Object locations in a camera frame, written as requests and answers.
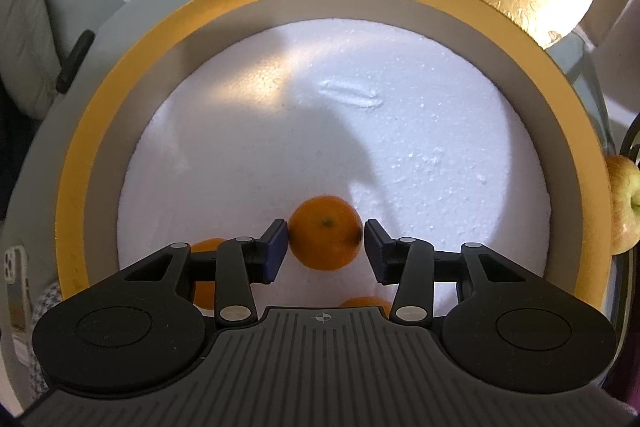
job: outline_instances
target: mandarin orange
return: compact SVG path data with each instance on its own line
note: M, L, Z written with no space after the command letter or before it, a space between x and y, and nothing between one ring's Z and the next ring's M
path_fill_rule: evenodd
M336 196L316 196L289 219L289 246L300 263L315 270L337 270L355 259L362 241L362 221Z
M380 297L355 297L343 302L340 308L360 308L362 306L380 306L385 311L385 317L388 318L391 313L391 303Z

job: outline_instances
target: black handle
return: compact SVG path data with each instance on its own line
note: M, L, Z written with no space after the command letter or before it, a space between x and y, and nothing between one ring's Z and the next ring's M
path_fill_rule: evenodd
M243 248L254 248L253 237L225 241L216 250L216 323L221 328L240 327L258 320Z
M60 69L58 79L56 80L57 92L66 94L69 90L71 84L76 78L76 74L78 74L78 70L84 61L86 54L89 52L91 44L94 43L94 39L95 33L91 30L83 31L78 37L71 53L69 53L69 56L62 61L62 68Z
M413 237L400 241L409 244L409 253L389 318L397 324L428 328L433 318L433 246Z

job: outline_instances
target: round gift box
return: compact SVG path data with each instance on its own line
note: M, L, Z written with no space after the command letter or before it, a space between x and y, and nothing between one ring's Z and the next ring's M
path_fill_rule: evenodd
M609 274L611 217L598 140L553 61L481 0L193 0L181 7L117 63L75 129L56 200L63 297L118 270L116 222L129 159L169 93L235 42L323 18L385 23L434 39L500 89L527 127L545 175L551 204L545 278L599 308Z

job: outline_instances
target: indentation in foam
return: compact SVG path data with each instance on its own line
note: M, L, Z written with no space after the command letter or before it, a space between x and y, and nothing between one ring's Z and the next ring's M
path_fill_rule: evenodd
M334 194L394 237L437 250L478 241L542 274L550 213L529 134L494 84L437 42L377 23L319 20L238 42L171 94L132 156L120 265L175 241L258 237L302 201ZM339 306L376 295L362 251L336 272L292 255L266 304ZM455 286L438 284L445 313Z

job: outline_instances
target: crosshair logo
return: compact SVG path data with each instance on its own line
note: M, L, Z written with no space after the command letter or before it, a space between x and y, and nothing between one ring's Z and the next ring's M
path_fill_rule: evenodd
M316 321L325 323L325 322L329 322L333 317L329 315L327 312L322 312L316 315L315 318L316 318Z

